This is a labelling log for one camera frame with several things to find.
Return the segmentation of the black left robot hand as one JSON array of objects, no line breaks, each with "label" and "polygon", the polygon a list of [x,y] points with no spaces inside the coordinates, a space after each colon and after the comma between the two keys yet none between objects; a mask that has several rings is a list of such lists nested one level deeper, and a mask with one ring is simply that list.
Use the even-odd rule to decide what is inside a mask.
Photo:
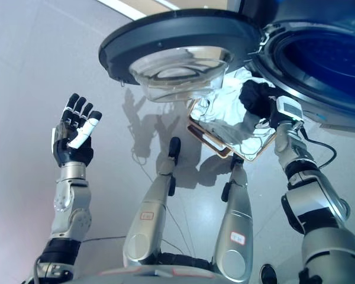
[{"label": "black left robot hand", "polygon": [[85,97],[73,93],[51,131],[51,152],[59,167],[70,162],[88,166],[93,159],[92,132],[102,118]]}]

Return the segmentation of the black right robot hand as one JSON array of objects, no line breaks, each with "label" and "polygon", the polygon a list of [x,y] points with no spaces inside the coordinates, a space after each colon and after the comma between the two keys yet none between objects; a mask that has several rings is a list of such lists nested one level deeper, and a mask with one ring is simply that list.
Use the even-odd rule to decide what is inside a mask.
[{"label": "black right robot hand", "polygon": [[300,103],[287,96],[283,90],[270,87],[267,83],[247,80],[243,83],[239,99],[246,110],[267,120],[273,129],[277,129],[284,121],[304,120]]}]

